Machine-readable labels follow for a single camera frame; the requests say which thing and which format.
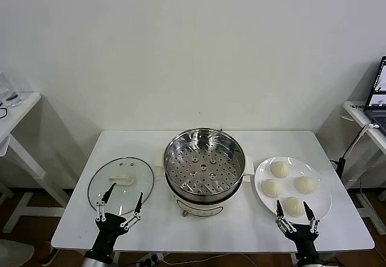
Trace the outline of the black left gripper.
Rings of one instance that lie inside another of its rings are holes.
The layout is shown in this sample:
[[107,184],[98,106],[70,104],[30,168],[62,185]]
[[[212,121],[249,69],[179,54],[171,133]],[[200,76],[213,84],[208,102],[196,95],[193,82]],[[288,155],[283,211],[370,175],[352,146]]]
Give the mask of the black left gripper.
[[115,242],[119,236],[126,234],[138,221],[141,220],[142,199],[143,193],[138,199],[136,207],[133,211],[133,216],[125,219],[123,216],[118,216],[112,213],[105,212],[105,206],[114,190],[116,183],[113,183],[110,188],[104,193],[96,206],[96,226],[99,233],[95,240],[95,249],[104,254],[111,254]]

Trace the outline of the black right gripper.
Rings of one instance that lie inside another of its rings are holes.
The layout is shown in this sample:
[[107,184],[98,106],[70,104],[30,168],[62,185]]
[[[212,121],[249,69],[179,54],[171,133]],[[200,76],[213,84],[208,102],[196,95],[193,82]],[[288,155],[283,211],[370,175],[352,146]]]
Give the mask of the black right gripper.
[[306,201],[303,202],[306,217],[309,220],[308,225],[292,224],[285,219],[283,208],[279,200],[276,201],[276,224],[285,234],[285,237],[295,243],[299,257],[318,257],[314,241],[318,238],[318,224],[314,212],[308,206]]

